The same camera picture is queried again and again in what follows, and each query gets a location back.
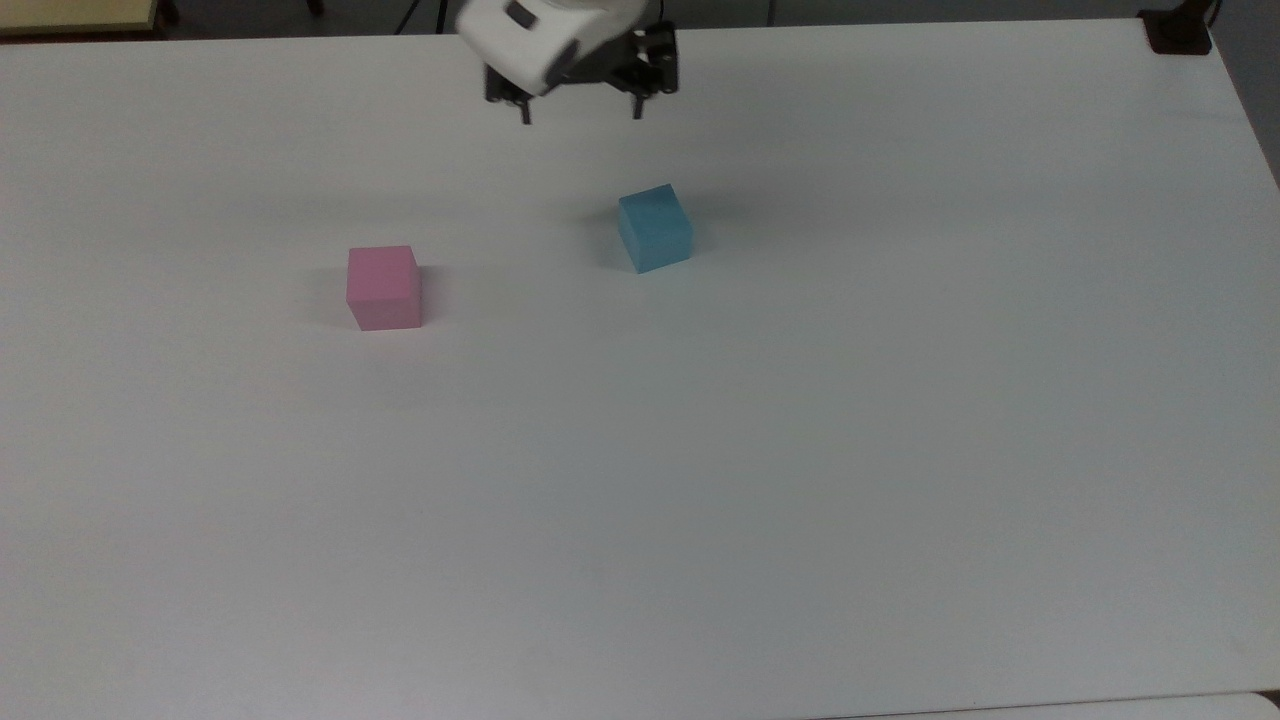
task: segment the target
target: pink cube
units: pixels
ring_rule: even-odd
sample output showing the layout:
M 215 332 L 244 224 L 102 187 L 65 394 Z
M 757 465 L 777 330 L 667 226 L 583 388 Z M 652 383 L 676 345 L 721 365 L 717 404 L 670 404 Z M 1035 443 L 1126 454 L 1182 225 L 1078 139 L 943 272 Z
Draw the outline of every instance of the pink cube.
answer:
M 353 247 L 347 256 L 347 305 L 362 331 L 422 327 L 422 273 L 407 245 Z

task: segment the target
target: black clamp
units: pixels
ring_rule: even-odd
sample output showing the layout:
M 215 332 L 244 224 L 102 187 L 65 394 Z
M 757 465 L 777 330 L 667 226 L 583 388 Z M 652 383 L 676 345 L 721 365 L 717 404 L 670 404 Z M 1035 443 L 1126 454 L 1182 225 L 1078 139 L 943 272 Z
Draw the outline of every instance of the black clamp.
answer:
M 1208 26 L 1217 18 L 1217 10 L 1208 23 L 1204 14 L 1221 0 L 1185 0 L 1172 10 L 1140 10 L 1147 27 L 1147 41 L 1160 55 L 1208 55 L 1213 41 L 1208 37 Z

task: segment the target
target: table surface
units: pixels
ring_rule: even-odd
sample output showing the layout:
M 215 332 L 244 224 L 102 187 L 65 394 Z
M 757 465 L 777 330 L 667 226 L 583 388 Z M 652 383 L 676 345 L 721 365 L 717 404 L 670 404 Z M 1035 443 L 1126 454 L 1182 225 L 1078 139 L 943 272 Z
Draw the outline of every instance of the table surface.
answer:
M 4 0 L 0 35 L 151 29 L 156 0 Z
M 1280 193 L 1137 20 L 0 47 L 8 717 L 1280 687 Z M 690 261 L 616 200 L 671 182 Z M 429 322 L 360 333 L 352 246 Z
M 969 710 L 896 717 L 902 720 L 1280 720 L 1280 710 L 1257 694 L 1221 694 Z

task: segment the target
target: black cable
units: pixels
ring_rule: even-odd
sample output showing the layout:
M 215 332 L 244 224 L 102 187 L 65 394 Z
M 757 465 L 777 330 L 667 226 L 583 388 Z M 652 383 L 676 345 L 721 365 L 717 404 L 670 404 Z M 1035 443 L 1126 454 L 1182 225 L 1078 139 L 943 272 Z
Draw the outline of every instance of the black cable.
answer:
M 404 32 L 404 26 L 408 24 L 408 19 L 413 17 L 413 10 L 417 9 L 417 4 L 421 1 L 422 0 L 413 0 L 413 4 L 408 6 L 408 12 L 404 13 L 404 19 L 402 19 L 399 27 L 396 28 L 396 35 Z
M 435 35 L 444 35 L 444 17 L 449 13 L 449 0 L 440 0 L 440 12 L 435 14 Z

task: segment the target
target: blue cube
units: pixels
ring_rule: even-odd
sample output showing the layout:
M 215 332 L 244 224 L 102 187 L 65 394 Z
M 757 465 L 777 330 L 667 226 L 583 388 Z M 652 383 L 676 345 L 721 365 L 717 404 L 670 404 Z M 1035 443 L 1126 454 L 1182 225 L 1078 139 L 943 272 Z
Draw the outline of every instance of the blue cube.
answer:
M 618 233 L 637 273 L 648 273 L 694 254 L 694 225 L 669 184 L 618 200 Z

